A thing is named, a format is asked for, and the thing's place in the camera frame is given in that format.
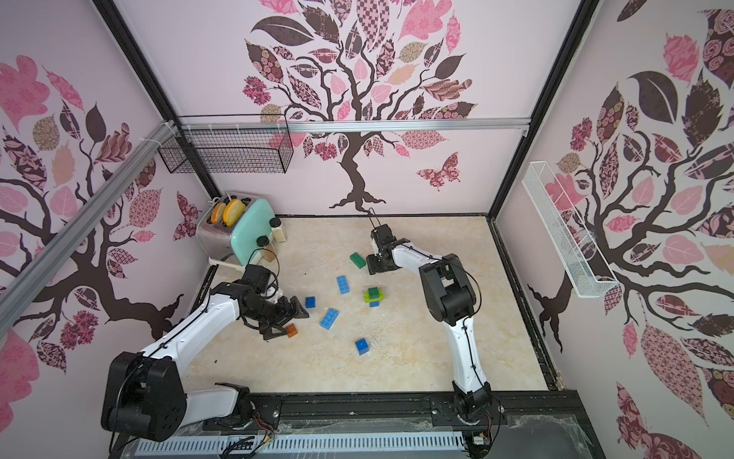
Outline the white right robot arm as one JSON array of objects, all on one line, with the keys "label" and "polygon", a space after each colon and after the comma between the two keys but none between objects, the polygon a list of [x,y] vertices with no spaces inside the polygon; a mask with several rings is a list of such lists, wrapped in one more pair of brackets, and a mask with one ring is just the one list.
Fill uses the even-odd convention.
[{"label": "white right robot arm", "polygon": [[453,361],[454,405],[459,419],[477,425],[492,405],[493,394],[474,337],[474,316],[481,298],[473,276],[456,254],[438,256],[379,225],[370,233],[373,253],[367,257],[371,275],[405,269],[420,277],[430,316],[443,325]]}]

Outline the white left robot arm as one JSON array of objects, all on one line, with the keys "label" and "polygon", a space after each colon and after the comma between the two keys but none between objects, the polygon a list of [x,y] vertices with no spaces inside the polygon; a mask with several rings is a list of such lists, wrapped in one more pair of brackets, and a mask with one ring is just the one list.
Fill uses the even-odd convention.
[{"label": "white left robot arm", "polygon": [[292,321],[308,316],[298,298],[284,295],[274,272],[248,265],[241,278],[214,286],[201,305],[162,338],[112,361],[101,427],[162,442],[182,426],[207,420],[248,424],[254,417],[250,390],[218,382],[187,392],[183,377],[189,365],[233,323],[242,322],[268,342],[287,336]]}]

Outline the blue small lego brick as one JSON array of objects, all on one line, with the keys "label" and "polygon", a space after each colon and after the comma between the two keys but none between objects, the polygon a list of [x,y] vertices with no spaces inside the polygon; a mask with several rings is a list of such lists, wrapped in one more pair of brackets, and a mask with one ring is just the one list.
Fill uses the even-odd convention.
[{"label": "blue small lego brick", "polygon": [[355,342],[355,346],[357,348],[357,353],[359,353],[360,356],[365,355],[370,351],[369,343],[365,339],[357,340]]}]

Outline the small dark green lego brick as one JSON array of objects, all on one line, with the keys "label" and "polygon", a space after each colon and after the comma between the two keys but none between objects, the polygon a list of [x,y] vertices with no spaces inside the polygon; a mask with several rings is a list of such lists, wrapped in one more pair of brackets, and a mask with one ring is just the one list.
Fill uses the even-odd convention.
[{"label": "small dark green lego brick", "polygon": [[364,258],[363,258],[363,257],[362,257],[362,256],[361,256],[360,254],[358,254],[357,252],[354,252],[353,254],[351,254],[351,255],[350,255],[350,260],[351,260],[351,261],[352,261],[352,262],[353,262],[353,263],[354,263],[354,264],[355,264],[355,265],[356,265],[356,266],[357,266],[357,267],[358,267],[359,269],[363,269],[363,268],[364,268],[364,267],[365,267],[365,266],[367,265],[367,262],[366,262],[366,260],[365,260],[365,259],[364,259]]}]

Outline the lime green lego brick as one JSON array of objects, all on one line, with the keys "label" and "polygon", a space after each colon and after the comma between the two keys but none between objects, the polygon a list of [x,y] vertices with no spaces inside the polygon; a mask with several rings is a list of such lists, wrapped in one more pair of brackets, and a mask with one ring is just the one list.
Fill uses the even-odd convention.
[{"label": "lime green lego brick", "polygon": [[366,303],[384,301],[384,292],[382,292],[382,290],[378,290],[378,294],[376,296],[371,296],[369,292],[365,292],[364,301]]}]

